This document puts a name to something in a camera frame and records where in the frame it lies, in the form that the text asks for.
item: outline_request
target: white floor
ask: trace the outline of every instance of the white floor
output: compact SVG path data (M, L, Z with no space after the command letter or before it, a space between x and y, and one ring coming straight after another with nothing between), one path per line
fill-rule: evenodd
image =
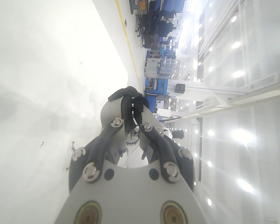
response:
M142 76L141 39L129 36ZM72 141L99 134L111 93L140 89L134 72L114 0L0 0L0 224L54 222Z
M118 0L118 2L123 21L126 20L127 23L126 32L134 58L135 67L133 65L131 53L128 48L115 0L92 1L109 33L113 44L115 45L120 58L122 59L127 72L129 73L128 85L135 87L139 92L143 92L144 74L142 61L145 59L146 50L142 48L141 37L138 38L135 33L138 21L135 15L131 15L129 0ZM107 54L108 57L112 57L112 54L108 52L108 46L106 46L106 51L101 53L103 55Z

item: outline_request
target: black office chair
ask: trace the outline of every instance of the black office chair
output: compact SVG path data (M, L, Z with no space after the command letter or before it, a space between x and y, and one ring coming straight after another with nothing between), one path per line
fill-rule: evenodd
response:
M135 30L135 32L139 32L138 37L144 34L155 34L157 29L155 6L156 1L150 1L148 14L138 15L138 29Z

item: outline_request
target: white robot part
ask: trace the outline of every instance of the white robot part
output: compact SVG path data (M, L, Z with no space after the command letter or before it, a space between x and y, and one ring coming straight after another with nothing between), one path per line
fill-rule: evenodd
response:
M164 129L164 135L166 135L168 138L172 139L173 135L171 133L171 131L169 131L169 129L167 127L163 127Z

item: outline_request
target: ceiling light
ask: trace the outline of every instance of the ceiling light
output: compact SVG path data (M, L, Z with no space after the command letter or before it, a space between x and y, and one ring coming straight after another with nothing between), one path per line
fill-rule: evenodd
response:
M245 74L244 71L236 71L236 72L233 73L232 76L233 76L234 78L239 78L239 77L243 76L244 74Z
M234 16L232 19L231 19L231 22L233 23L234 21L236 21L236 16Z
M250 192L250 193L254 193L254 188L248 182L244 181L243 179L238 179L237 183L243 190Z
M241 43L240 42L235 42L233 45L232 45L232 49L236 49L236 48L238 48L239 46L241 45Z
M215 135L215 133L214 133L213 130L208 130L207 134L208 134L209 136L214 136L214 135Z
M194 71L197 70L198 68L198 61L197 60L193 60L193 69Z
M243 129L234 130L231 133L231 136L235 141L240 142L245 146L247 146L248 143L251 143L255 140L255 136L253 134Z

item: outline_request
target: circular hole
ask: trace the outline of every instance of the circular hole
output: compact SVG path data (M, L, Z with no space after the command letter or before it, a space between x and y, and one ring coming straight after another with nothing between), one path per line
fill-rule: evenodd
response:
M90 201L85 203L77 212L75 224L100 224L102 210L98 203Z
M158 173L158 170L156 170L155 168L152 168L150 171L149 171L149 176L152 180L157 180L158 177L159 177L159 173Z
M110 180L113 178L113 176L114 176L114 170L112 168L107 169L104 175L105 179Z

